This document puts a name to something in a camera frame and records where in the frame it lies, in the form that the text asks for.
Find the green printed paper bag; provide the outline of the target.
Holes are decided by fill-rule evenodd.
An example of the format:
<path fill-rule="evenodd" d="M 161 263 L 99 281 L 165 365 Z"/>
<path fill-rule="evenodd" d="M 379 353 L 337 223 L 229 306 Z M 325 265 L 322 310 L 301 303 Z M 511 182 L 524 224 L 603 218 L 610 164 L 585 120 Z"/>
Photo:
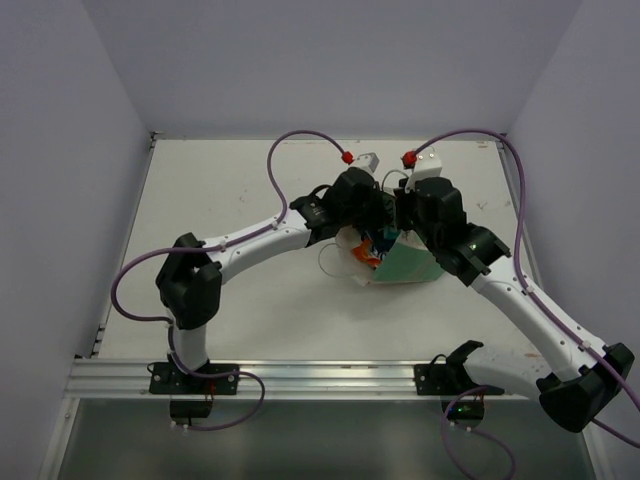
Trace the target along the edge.
<path fill-rule="evenodd" d="M 394 218 L 395 193 L 393 190 L 386 188 L 383 182 L 377 182 L 380 184 L 381 189 L 393 198 Z M 329 187 L 326 188 L 326 192 L 321 197 L 326 209 L 327 190 Z M 398 229 L 395 224 L 395 218 L 390 226 L 385 227 L 397 229 L 399 236 L 395 240 L 393 248 L 377 269 L 372 269 L 357 261 L 352 256 L 351 249 L 359 245 L 365 238 L 369 238 L 371 241 L 383 239 L 383 228 L 365 230 L 347 226 L 338 227 L 336 235 L 328 243 L 330 247 L 336 249 L 335 258 L 330 261 L 329 265 L 325 265 L 323 260 L 326 248 L 322 247 L 320 249 L 317 257 L 320 270 L 329 277 L 336 279 L 351 278 L 361 285 L 430 283 L 438 280 L 444 274 L 435 257 L 423 245 L 415 232 Z"/>

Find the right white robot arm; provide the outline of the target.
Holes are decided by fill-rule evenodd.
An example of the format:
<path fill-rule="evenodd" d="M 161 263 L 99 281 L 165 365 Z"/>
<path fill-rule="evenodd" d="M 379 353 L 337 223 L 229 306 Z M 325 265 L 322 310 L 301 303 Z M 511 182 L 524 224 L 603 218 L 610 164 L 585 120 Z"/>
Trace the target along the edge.
<path fill-rule="evenodd" d="M 547 376 L 520 378 L 514 391 L 536 398 L 569 432 L 595 422 L 626 388 L 632 351 L 589 333 L 551 300 L 496 234 L 468 221 L 462 195 L 450 180 L 403 180 L 394 193 L 398 226 L 415 232 L 445 272 L 498 308 L 549 365 Z"/>

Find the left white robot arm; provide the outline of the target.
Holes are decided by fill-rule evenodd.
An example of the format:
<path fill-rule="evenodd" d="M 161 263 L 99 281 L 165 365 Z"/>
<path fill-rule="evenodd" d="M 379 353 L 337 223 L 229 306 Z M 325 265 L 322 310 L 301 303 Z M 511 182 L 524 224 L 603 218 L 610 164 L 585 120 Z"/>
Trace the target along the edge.
<path fill-rule="evenodd" d="M 379 229 L 393 222 L 393 197 L 373 175 L 350 167 L 333 184 L 285 205 L 278 216 L 213 240 L 189 233 L 170 249 L 155 283 L 170 313 L 172 379 L 185 392 L 208 379 L 206 324 L 218 313 L 222 287 L 280 254 L 334 238 L 346 227 Z"/>

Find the green mint snack packet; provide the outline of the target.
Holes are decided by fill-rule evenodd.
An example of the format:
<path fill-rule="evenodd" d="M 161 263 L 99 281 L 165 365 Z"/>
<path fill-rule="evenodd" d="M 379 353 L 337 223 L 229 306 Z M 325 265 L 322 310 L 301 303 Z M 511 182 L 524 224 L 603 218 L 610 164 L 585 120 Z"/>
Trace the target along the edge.
<path fill-rule="evenodd" d="M 399 231 L 395 228 L 384 227 L 382 235 L 385 241 L 395 241 L 399 236 Z"/>

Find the blue cookie snack packet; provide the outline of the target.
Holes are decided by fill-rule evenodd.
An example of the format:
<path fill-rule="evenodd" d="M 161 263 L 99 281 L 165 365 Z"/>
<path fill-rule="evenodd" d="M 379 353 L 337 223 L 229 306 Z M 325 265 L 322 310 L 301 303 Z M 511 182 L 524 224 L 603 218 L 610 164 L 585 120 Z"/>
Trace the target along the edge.
<path fill-rule="evenodd" d="M 371 253 L 378 258 L 380 261 L 383 261 L 385 257 L 388 255 L 390 250 L 393 248 L 395 244 L 394 239 L 381 239 L 381 240 L 373 240 L 371 246 Z"/>

